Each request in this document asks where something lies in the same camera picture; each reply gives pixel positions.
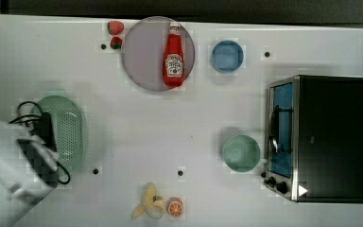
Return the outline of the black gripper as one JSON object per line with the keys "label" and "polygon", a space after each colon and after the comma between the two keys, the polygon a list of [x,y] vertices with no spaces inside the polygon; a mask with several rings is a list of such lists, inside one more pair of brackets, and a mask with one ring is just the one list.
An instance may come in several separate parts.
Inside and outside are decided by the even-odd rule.
{"label": "black gripper", "polygon": [[53,151],[57,150],[52,117],[49,113],[42,113],[40,120],[34,124],[33,131],[45,142],[48,148]]}

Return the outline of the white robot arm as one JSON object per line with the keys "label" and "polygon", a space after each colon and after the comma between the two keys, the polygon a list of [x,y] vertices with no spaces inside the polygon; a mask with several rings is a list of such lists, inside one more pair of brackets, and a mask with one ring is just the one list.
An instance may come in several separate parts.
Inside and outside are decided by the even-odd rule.
{"label": "white robot arm", "polygon": [[12,227],[57,188],[58,159],[27,127],[0,121],[0,227]]}

